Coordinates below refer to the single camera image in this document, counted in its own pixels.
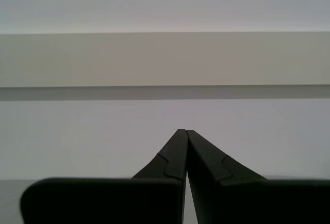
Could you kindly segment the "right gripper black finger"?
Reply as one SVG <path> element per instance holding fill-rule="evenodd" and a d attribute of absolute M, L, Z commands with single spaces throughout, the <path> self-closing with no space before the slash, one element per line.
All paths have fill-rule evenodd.
<path fill-rule="evenodd" d="M 182 223 L 187 133 L 177 130 L 133 177 L 47 178 L 20 199 L 24 223 Z"/>
<path fill-rule="evenodd" d="M 329 223 L 329 180 L 267 179 L 197 132 L 187 135 L 198 223 Z"/>

